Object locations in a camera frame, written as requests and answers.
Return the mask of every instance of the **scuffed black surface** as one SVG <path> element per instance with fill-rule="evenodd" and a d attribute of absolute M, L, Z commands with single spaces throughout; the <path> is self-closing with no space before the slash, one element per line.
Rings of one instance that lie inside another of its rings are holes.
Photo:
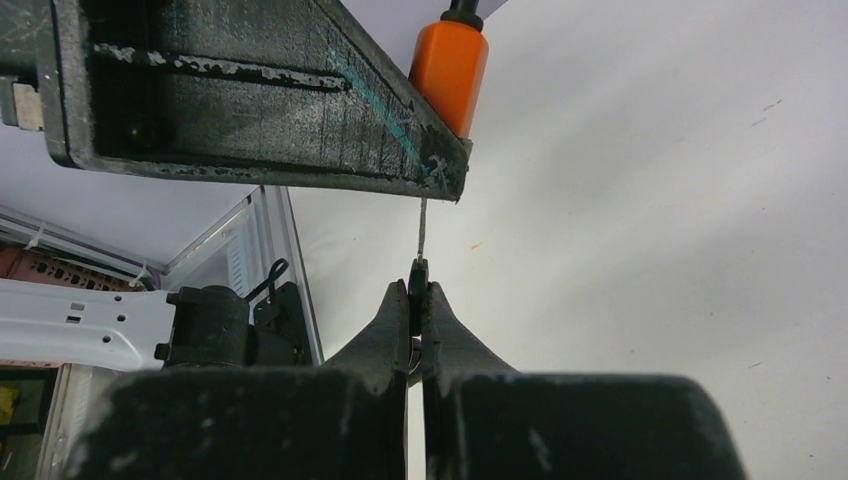
<path fill-rule="evenodd" d="M 745 478 L 718 410 L 682 378 L 475 375 L 446 404 L 447 478 Z"/>
<path fill-rule="evenodd" d="M 517 373 L 456 318 L 439 283 L 430 283 L 429 293 L 428 312 L 421 325 L 425 385 L 430 379 L 437 380 L 446 395 L 453 379 L 467 372 Z"/>
<path fill-rule="evenodd" d="M 21 35 L 0 43 L 0 74 L 23 76 L 42 94 L 57 163 L 448 200 L 462 193 L 470 143 L 338 0 L 26 3 L 4 19 Z"/>
<path fill-rule="evenodd" d="M 313 366 L 315 358 L 309 343 L 303 302 L 297 284 L 286 282 L 277 289 L 274 300 L 262 297 L 253 308 L 257 351 L 253 365 Z"/>
<path fill-rule="evenodd" d="M 170 345 L 161 345 L 157 356 L 166 367 L 245 366 L 247 300 L 229 287 L 210 285 L 182 287 L 168 295 L 168 303 L 176 307 L 174 329 Z"/>
<path fill-rule="evenodd" d="M 379 404 L 337 370 L 131 374 L 93 411 L 64 478 L 388 478 Z"/>

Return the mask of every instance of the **white paint scratch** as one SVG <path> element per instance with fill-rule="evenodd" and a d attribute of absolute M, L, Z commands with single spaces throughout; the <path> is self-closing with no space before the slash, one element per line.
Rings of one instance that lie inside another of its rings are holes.
<path fill-rule="evenodd" d="M 280 73 L 271 67 L 259 67 L 259 71 L 262 73 L 262 78 L 267 78 L 268 80 L 280 78 Z"/>
<path fill-rule="evenodd" d="M 339 420 L 339 434 L 344 437 L 350 430 L 350 417 L 353 415 L 353 384 L 349 383 L 345 392 L 345 406 L 342 412 L 342 419 Z"/>
<path fill-rule="evenodd" d="M 138 452 L 136 451 L 130 452 L 122 457 L 114 457 L 109 461 L 109 471 L 120 472 L 132 465 L 136 458 L 138 458 Z"/>
<path fill-rule="evenodd" d="M 114 45 L 108 44 L 95 44 L 94 45 L 95 52 L 109 52 L 115 56 L 116 59 L 122 62 L 132 63 L 132 56 L 135 53 L 135 49 L 132 47 L 124 47 L 118 48 Z"/>
<path fill-rule="evenodd" d="M 545 473 L 551 473 L 553 467 L 551 466 L 551 451 L 548 450 L 548 446 L 545 445 L 545 441 L 542 439 L 542 436 L 539 435 L 539 432 L 536 429 L 530 429 L 530 445 L 533 445 L 533 449 L 536 450 L 536 460 L 539 461 L 539 466 L 542 467 L 542 471 Z"/>
<path fill-rule="evenodd" d="M 163 57 L 162 54 L 160 54 L 159 52 L 149 52 L 147 54 L 147 58 L 149 58 L 150 61 L 155 63 L 156 65 L 164 65 L 168 63 L 168 61 L 165 60 L 165 57 Z"/>

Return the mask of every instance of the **white panel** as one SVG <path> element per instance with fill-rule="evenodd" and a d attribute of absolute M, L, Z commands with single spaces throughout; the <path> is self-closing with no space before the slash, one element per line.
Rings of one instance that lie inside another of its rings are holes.
<path fill-rule="evenodd" d="M 0 279 L 0 359 L 122 372 L 162 368 L 171 341 L 168 292 L 99 292 Z"/>
<path fill-rule="evenodd" d="M 431 279 L 520 369 L 684 374 L 752 478 L 848 478 L 846 25 L 842 0 L 511 0 Z M 329 356 L 408 274 L 417 202 L 292 196 Z"/>

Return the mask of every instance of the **yellow object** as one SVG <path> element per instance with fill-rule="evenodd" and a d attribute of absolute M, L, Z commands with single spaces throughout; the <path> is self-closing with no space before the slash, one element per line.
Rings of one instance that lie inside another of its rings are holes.
<path fill-rule="evenodd" d="M 15 410 L 15 400 L 20 392 L 14 388 L 0 387 L 0 425 L 12 423 L 12 412 Z M 0 443 L 0 453 L 3 453 L 3 444 Z"/>

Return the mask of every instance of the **black mechanism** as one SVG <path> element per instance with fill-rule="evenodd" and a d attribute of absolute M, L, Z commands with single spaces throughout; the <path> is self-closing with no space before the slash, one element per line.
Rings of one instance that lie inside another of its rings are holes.
<path fill-rule="evenodd" d="M 123 377 L 65 478 L 406 478 L 416 322 L 427 478 L 744 478 L 695 383 L 518 373 L 457 320 L 439 284 L 425 284 L 413 319 L 412 283 L 390 284 L 374 320 L 319 368 Z"/>
<path fill-rule="evenodd" d="M 156 358 L 173 366 L 246 366 L 247 300 L 227 287 L 183 287 L 168 295 L 177 307 L 169 344 L 160 344 Z"/>
<path fill-rule="evenodd" d="M 286 270 L 289 269 L 289 262 L 285 258 L 277 259 L 272 265 L 271 268 L 268 269 L 268 277 L 262 281 L 259 285 L 256 286 L 247 296 L 244 297 L 248 302 L 252 302 L 255 300 L 263 291 L 268 291 L 268 298 L 273 300 L 274 295 L 276 294 L 276 290 L 274 289 L 274 282 L 277 281 Z"/>
<path fill-rule="evenodd" d="M 286 282 L 253 309 L 256 335 L 254 366 L 309 366 L 312 348 L 297 284 Z"/>
<path fill-rule="evenodd" d="M 424 318 L 427 300 L 430 295 L 430 266 L 426 258 L 412 261 L 409 273 L 409 331 L 410 335 L 421 335 L 421 319 Z"/>
<path fill-rule="evenodd" d="M 338 0 L 4 1 L 0 115 L 68 167 L 447 200 L 470 150 Z"/>

